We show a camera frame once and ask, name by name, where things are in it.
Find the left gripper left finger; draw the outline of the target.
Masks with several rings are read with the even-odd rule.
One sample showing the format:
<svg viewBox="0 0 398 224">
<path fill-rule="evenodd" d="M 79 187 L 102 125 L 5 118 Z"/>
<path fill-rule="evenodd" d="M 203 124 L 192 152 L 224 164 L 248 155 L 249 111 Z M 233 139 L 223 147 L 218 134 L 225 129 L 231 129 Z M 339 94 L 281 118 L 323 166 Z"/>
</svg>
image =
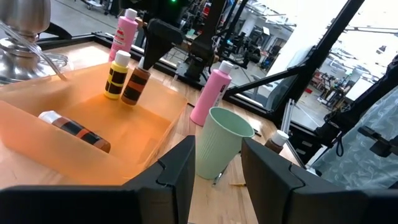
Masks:
<svg viewBox="0 0 398 224">
<path fill-rule="evenodd" d="M 0 224 L 187 224 L 195 180 L 189 135 L 120 186 L 22 185 L 0 191 Z"/>
</svg>

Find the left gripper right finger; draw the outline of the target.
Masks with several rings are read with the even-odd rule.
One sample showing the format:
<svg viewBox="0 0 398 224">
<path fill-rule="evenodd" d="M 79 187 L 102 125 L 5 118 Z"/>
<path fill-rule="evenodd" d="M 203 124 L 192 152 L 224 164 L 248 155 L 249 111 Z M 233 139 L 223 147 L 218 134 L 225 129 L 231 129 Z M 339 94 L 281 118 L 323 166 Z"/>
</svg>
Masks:
<svg viewBox="0 0 398 224">
<path fill-rule="evenodd" d="M 396 189 L 345 190 L 251 138 L 241 161 L 259 224 L 398 224 Z"/>
</svg>

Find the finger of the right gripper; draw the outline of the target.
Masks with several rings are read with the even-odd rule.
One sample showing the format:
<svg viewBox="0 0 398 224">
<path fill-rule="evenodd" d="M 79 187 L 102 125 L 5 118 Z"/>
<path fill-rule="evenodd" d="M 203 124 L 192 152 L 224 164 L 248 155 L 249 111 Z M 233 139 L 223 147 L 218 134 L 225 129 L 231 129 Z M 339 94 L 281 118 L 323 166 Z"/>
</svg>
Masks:
<svg viewBox="0 0 398 224">
<path fill-rule="evenodd" d="M 149 70 L 174 45 L 180 45 L 185 35 L 175 26 L 160 19 L 151 19 L 146 26 L 146 39 L 142 68 Z"/>
</svg>

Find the large pink paint bottle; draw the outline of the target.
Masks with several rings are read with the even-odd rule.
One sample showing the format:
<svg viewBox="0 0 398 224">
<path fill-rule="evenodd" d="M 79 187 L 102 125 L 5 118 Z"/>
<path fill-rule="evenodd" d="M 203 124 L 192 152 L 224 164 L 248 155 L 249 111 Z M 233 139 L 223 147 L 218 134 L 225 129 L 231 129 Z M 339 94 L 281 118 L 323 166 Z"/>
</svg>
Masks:
<svg viewBox="0 0 398 224">
<path fill-rule="evenodd" d="M 233 67 L 234 65 L 231 62 L 224 60 L 219 68 L 211 72 L 190 115 L 190 119 L 195 124 L 203 126 L 208 116 L 209 109 L 218 106 L 232 81 L 229 74 Z"/>
<path fill-rule="evenodd" d="M 123 16 L 119 17 L 118 26 L 113 38 L 113 43 L 109 53 L 108 61 L 111 62 L 116 57 L 118 50 L 129 52 L 131 49 L 132 41 L 138 27 L 136 22 L 137 11 L 129 8 L 125 10 Z"/>
</svg>

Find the dark brown small paint bottle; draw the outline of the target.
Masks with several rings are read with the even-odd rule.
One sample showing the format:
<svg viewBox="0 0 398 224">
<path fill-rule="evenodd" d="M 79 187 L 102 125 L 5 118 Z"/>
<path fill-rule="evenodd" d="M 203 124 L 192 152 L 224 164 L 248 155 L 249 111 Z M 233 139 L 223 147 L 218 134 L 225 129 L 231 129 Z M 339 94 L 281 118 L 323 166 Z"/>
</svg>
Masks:
<svg viewBox="0 0 398 224">
<path fill-rule="evenodd" d="M 279 154 L 283 148 L 284 144 L 289 140 L 288 134 L 281 130 L 277 130 L 265 143 L 265 147 Z"/>
</svg>

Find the thin black paint brush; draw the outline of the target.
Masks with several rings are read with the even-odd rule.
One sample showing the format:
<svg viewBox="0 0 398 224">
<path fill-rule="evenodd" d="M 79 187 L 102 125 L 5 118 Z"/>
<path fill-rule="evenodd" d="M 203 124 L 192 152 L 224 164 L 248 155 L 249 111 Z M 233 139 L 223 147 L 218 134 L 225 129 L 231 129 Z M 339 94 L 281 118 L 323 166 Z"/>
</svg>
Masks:
<svg viewBox="0 0 398 224">
<path fill-rule="evenodd" d="M 216 186 L 217 183 L 220 181 L 220 179 L 222 178 L 223 174 L 225 173 L 226 168 L 224 168 L 213 180 L 212 186 Z"/>
</svg>

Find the yellow small paint bottle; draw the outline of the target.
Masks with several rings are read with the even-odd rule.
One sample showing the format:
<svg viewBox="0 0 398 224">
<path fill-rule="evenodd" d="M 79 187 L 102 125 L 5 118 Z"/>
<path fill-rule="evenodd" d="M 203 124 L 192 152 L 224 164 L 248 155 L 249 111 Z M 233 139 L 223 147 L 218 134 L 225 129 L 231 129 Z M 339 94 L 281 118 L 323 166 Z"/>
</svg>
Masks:
<svg viewBox="0 0 398 224">
<path fill-rule="evenodd" d="M 123 50 L 116 52 L 115 58 L 109 69 L 104 95 L 112 100 L 117 100 L 123 90 L 124 82 L 129 71 L 130 53 Z"/>
</svg>

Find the mint green ribbed cup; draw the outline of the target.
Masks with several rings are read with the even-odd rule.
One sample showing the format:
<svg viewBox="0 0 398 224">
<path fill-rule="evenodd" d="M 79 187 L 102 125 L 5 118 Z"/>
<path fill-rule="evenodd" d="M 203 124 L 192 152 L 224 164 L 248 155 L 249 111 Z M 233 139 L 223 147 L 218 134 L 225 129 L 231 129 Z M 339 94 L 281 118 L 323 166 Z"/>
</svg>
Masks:
<svg viewBox="0 0 398 224">
<path fill-rule="evenodd" d="M 196 174 L 214 179 L 241 150 L 243 138 L 252 138 L 254 129 L 238 114 L 220 107 L 209 109 L 196 140 Z"/>
</svg>

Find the clear plastic sheet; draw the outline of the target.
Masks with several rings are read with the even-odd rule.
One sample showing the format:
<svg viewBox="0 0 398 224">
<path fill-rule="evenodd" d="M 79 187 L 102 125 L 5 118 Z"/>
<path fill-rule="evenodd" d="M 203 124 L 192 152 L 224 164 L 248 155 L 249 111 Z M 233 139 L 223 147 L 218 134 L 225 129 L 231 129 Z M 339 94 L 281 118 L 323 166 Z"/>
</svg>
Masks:
<svg viewBox="0 0 398 224">
<path fill-rule="evenodd" d="M 341 157 L 333 146 L 312 167 L 322 173 L 321 178 L 348 190 L 388 189 L 398 182 L 398 156 L 380 157 L 371 152 L 374 141 L 358 132 L 362 126 L 387 140 L 398 136 L 398 86 L 370 107 L 343 136 Z"/>
</svg>

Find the orange translucent plastic tray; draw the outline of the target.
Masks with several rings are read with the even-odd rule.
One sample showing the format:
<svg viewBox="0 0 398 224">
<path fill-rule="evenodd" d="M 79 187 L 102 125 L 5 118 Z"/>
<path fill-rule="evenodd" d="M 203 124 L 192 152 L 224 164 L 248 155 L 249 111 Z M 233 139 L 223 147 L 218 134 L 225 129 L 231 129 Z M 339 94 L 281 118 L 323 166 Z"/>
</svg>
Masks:
<svg viewBox="0 0 398 224">
<path fill-rule="evenodd" d="M 121 185 L 152 164 L 187 99 L 156 79 L 137 105 L 104 95 L 110 65 L 0 86 L 0 189 Z M 55 111 L 107 140 L 109 152 L 42 121 Z"/>
</svg>

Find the white shade table lamp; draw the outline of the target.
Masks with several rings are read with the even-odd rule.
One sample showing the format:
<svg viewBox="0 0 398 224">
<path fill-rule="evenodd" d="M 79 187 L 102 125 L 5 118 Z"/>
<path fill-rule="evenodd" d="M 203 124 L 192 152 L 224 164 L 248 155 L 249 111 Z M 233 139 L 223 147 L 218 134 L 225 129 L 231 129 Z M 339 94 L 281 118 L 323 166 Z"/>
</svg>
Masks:
<svg viewBox="0 0 398 224">
<path fill-rule="evenodd" d="M 43 32 L 71 38 L 51 23 L 50 0 L 0 0 L 0 83 L 10 84 L 73 69 L 68 57 L 45 53 L 37 45 Z"/>
</svg>

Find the silver aluminium rail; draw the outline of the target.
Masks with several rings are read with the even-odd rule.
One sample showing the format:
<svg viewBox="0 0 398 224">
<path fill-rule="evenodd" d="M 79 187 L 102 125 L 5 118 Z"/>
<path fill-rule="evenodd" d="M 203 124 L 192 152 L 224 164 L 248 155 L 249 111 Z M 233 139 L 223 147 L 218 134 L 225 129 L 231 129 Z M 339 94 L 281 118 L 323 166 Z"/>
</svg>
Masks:
<svg viewBox="0 0 398 224">
<path fill-rule="evenodd" d="M 294 106 L 295 106 L 295 101 L 290 98 L 288 100 L 288 102 L 286 103 L 285 110 L 284 110 L 284 115 L 282 117 L 282 123 L 281 123 L 281 126 L 280 126 L 280 130 L 283 131 L 286 134 L 289 133 L 290 122 L 291 122 L 292 112 L 293 112 Z"/>
</svg>

